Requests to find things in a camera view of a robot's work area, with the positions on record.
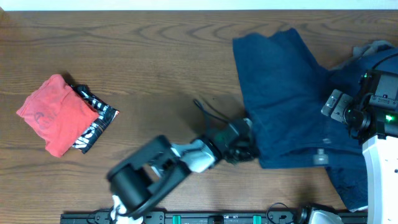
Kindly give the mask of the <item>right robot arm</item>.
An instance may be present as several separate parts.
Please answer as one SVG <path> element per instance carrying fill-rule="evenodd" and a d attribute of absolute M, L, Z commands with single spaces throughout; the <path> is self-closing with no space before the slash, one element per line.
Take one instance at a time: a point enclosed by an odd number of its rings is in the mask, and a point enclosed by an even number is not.
<path fill-rule="evenodd" d="M 356 132 L 368 175 L 368 223 L 397 223 L 397 74 L 368 70 L 354 97 L 333 90 L 321 113 Z"/>

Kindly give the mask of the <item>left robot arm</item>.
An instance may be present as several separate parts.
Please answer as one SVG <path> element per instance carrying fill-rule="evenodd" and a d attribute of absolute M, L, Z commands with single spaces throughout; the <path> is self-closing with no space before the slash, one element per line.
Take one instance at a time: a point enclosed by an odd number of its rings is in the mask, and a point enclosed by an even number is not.
<path fill-rule="evenodd" d="M 188 144 L 157 136 L 107 173 L 114 200 L 111 218 L 114 223 L 138 222 L 190 174 L 220 161 L 237 164 L 258 155 L 248 118 L 211 129 Z"/>

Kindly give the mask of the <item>dark blue denim shorts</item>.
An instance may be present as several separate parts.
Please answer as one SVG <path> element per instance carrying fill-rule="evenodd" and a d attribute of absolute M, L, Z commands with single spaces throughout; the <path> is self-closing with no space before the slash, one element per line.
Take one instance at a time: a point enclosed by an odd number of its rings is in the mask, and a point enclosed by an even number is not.
<path fill-rule="evenodd" d="M 361 146 L 321 113 L 335 86 L 295 29 L 233 39 L 233 53 L 262 168 L 365 170 Z"/>

